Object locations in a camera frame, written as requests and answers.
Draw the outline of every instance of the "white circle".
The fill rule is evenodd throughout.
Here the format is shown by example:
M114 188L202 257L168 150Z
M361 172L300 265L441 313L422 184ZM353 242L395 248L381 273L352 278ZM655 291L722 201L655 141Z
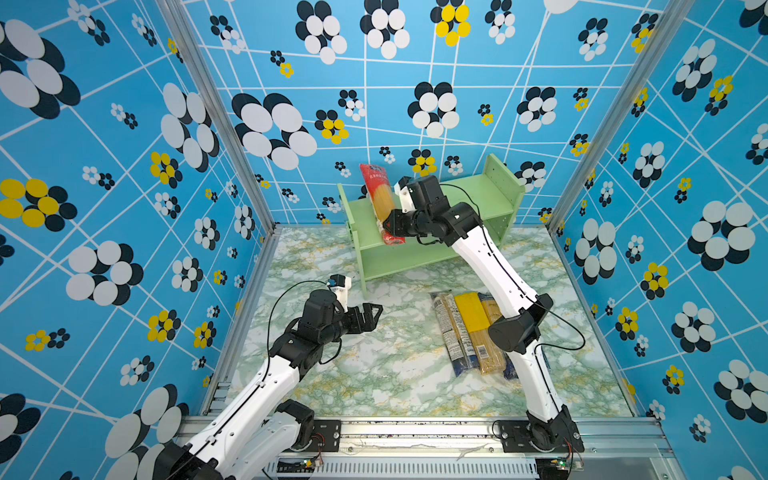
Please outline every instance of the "white circle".
M118 286L110 281L99 283L94 288L94 301L97 305L107 306L118 297Z
M741 360L731 360L728 362L728 369L740 379L750 376L750 367Z
M117 262L109 269L109 278L112 279L116 285L125 285L133 275L134 271L131 268L131 264L128 262Z
M152 445L152 447L141 457L138 471L136 472L136 480L152 480L154 475L154 463L157 461L157 457L165 450L165 445L158 443Z
M429 125L429 114L423 110L419 110L413 114L413 126L416 128L427 128Z
M77 273L86 273L96 266L96 259L96 252L83 245L69 254L69 266Z
M166 83L163 87L163 100L168 111L176 118L182 118L187 114L187 101L184 100L184 93L181 89L172 83Z
M616 240L616 227L611 222L605 222L600 225L598 241L602 245L612 245L614 240Z
M181 426L181 409L178 406L170 407L160 418L157 424L157 441L160 443L169 442L176 436Z
M701 338L706 340L707 342L712 342L715 340L715 329L712 328L709 325L702 325L699 327L699 335L701 335Z
M61 76L55 68L42 60L32 60L27 63L27 76L32 80L37 88L47 94L56 95L61 93L64 84Z
M747 204L733 204L728 207L728 211L725 214L725 219L734 227L741 227L749 223L752 220L752 207Z
M419 107L423 111L433 111L437 108L437 104L438 104L437 95L435 95L431 91L426 92L419 99Z
M739 386L739 379L731 372L722 371L717 376L717 380L729 390L735 390Z
M528 131L538 131L539 128L541 128L541 120L538 118L528 124Z
M338 35L341 31L339 20L333 15L328 15L323 19L323 30L332 37Z
M685 313L678 313L677 315L675 315L674 322L681 329L687 328L690 325L690 319L688 318L688 315L686 315Z
M696 56L699 55L699 48L696 45L691 46L688 48L688 51L685 52L685 55L683 55L683 63L689 64L696 60Z
M600 273L600 260L595 255L590 255L584 261L584 273L590 278L595 278Z
M397 55L397 45L392 40L382 43L382 56L387 60L392 60Z
M200 145L197 144L197 140L194 138L186 139L181 150L184 152L184 160L190 167L198 168L203 164L203 151L200 149Z
M343 55L344 52L346 52L346 46L347 46L346 45L346 39L343 36L337 35L337 36L331 38L331 49L335 53L337 53L339 55Z
M40 93L35 84L13 70L0 72L0 91L19 107L32 108L40 101Z
M272 161L283 170L293 170L299 166L299 158L296 153L285 147L278 147L272 150Z
M715 321L715 314L708 308L699 309L699 321L704 325L711 325Z
M427 125L427 137L440 138L443 130L443 126L440 122L433 121L431 124Z
M445 128L456 128L458 120L458 113L456 113L456 111L446 111L442 116L442 125Z
M120 245L112 240L101 242L98 246L96 255L98 256L99 261L104 265L114 265L120 259Z
M618 260L618 257L616 255L616 250L606 247L603 250L600 250L600 267L603 270L606 270L610 272L614 268L616 268L616 262Z
M674 79L677 83L680 83L682 81L685 81L685 79L688 78L689 74L690 74L690 67L688 65L683 65L675 74Z
M685 79L685 88L694 88L701 79L701 72L698 70L692 71L690 75Z
M710 55L709 57L701 61L701 65L699 65L699 71L702 74L708 74L715 69L716 63L717 63L717 56Z
M192 120L201 124L205 122L206 111L203 99L195 92L187 95L187 111L190 112Z
M389 16L382 8L377 8L371 14L371 23L377 30L383 30L389 23Z
M520 114L520 123L527 125L533 121L533 112L526 110Z
M411 34L407 30L398 30L395 32L395 46L405 48L411 42Z
M197 144L207 153L214 151L214 147L216 146L214 133L210 131L210 128L206 124L197 125Z
M306 38L304 38L304 48L306 48L312 55L318 54L320 52L320 47L322 47L322 45L317 37L307 35Z
M755 233L747 227L734 228L728 234L728 244L740 252L748 250L755 244Z
M323 34L323 21L320 20L320 17L318 17L317 15L310 15L306 19L306 29L312 35L322 35Z
M403 10L395 8L389 13L389 26L399 30L406 26L406 14Z
M288 133L293 133L301 128L301 113L291 104L275 105L272 108L272 119L280 130Z
M295 131L288 137L288 145L296 155L308 157L317 151L317 141L315 137L305 131Z
M701 216L710 223L717 223L725 217L725 210L725 204L715 200L704 206Z
M733 390L730 393L730 399L740 409L747 410L752 406L752 399L743 390Z
M715 50L715 40L714 38L710 38L709 40L701 44L701 46L699 47L699 58L705 58L708 55L712 55L712 52L714 50Z
M541 109L543 111L553 111L554 108L557 106L558 106L558 99L555 97L550 97L544 100L544 103L541 104Z
M163 116L160 121L160 130L163 132L163 138L171 147L180 148L184 144L184 126L173 115L166 114Z
M125 455L134 446L141 433L141 420L139 415L129 413L117 423L107 434L104 443L104 451L109 458L117 458Z
M557 117L556 113L554 113L553 111L548 111L547 113L541 116L541 122L544 125L549 125L554 121L555 117Z
M768 375L765 373L755 370L750 374L750 382L758 389L768 392Z
M243 146L249 154L257 157L266 157L272 153L270 139L257 131L250 131L243 135Z
M138 468L138 455L133 452L126 453L112 465L104 480L133 480Z
M446 92L440 95L440 98L437 100L437 106L442 111L453 110L456 108L456 103L456 95L454 95L452 92Z
M45 45L35 30L16 19L5 23L5 35L11 45L29 58L40 58L45 54Z
M73 300L85 300L94 292L95 281L86 273L79 273L67 282L67 295Z
M384 35L380 30L373 29L368 32L366 37L368 38L368 45L370 45L371 48L378 48L384 43Z
M711 258L719 260L728 254L728 240L722 237L714 237L707 240L704 250Z

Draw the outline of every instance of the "black cable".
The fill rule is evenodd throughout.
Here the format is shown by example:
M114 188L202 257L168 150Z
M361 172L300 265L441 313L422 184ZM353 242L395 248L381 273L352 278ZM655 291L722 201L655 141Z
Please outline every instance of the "black cable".
M325 365L327 363L331 363L333 360L336 359L337 356L339 356L339 353L341 353L341 339L339 338L339 349L336 351L336 355L332 356L330 359L326 360L325 362L318 362L320 365Z

